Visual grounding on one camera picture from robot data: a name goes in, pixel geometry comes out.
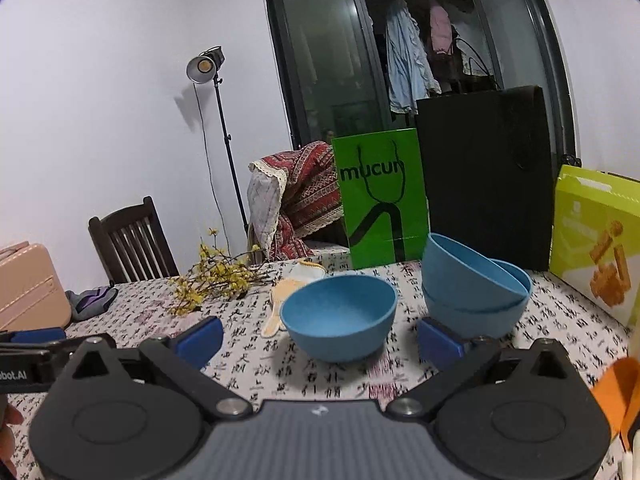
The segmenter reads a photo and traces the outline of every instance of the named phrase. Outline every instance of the hanging clothes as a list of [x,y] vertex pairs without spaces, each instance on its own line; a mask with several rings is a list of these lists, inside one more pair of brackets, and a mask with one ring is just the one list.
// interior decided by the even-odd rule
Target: hanging clothes
[[416,101],[429,97],[429,90],[442,93],[431,72],[418,24],[404,0],[394,0],[386,10],[386,56],[392,112],[415,115]]
[[429,0],[431,23],[431,46],[436,54],[451,55],[451,22],[447,11],[436,0]]
[[444,4],[449,14],[451,24],[461,38],[456,45],[462,53],[463,72],[467,75],[487,75],[486,70],[493,74],[491,57],[487,47],[477,12],[463,12],[456,6]]

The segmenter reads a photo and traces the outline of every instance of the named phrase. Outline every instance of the metal screw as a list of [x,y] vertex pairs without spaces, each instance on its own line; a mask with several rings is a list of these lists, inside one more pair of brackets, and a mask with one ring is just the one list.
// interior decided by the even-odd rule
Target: metal screw
[[153,341],[159,341],[165,346],[169,344],[169,336],[167,336],[166,334],[154,335],[154,336],[151,336],[151,339]]
[[387,409],[396,415],[417,416],[422,411],[422,405],[415,399],[402,397],[394,400]]
[[216,409],[223,415],[238,416],[242,415],[251,405],[244,399],[239,397],[229,397],[222,399],[216,404]]
[[489,343],[491,341],[495,341],[495,339],[487,335],[479,335],[471,340],[471,342],[476,346],[482,343]]

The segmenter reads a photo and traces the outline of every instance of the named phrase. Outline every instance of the blue bowl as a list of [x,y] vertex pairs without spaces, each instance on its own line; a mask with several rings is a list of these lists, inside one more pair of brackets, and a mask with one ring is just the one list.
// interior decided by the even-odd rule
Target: blue bowl
[[435,233],[424,248],[422,288],[435,301],[476,312],[503,310],[527,297],[522,283],[500,265]]
[[501,260],[493,261],[514,276],[527,289],[525,298],[514,305],[495,312],[470,312],[456,310],[450,305],[435,301],[423,287],[422,293],[424,294],[424,301],[427,304],[429,315],[463,338],[481,335],[499,338],[508,334],[520,320],[527,303],[529,303],[529,298],[533,292],[533,282],[520,267]]
[[382,346],[397,302],[395,288],[380,278],[331,276],[289,296],[280,319],[293,341],[311,357],[347,363]]

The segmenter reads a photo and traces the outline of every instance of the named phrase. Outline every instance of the lamp head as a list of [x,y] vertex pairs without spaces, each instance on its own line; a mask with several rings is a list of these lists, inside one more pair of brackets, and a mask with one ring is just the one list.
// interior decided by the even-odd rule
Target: lamp head
[[208,83],[215,78],[224,61],[222,47],[210,48],[187,63],[187,77],[197,84]]

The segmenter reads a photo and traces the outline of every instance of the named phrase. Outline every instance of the bag handle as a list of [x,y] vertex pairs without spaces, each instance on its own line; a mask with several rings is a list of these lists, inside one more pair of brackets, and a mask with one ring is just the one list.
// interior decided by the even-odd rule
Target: bag handle
[[19,244],[10,245],[4,249],[0,249],[0,261],[8,258],[12,254],[17,253],[21,249],[29,245],[29,242],[20,242]]

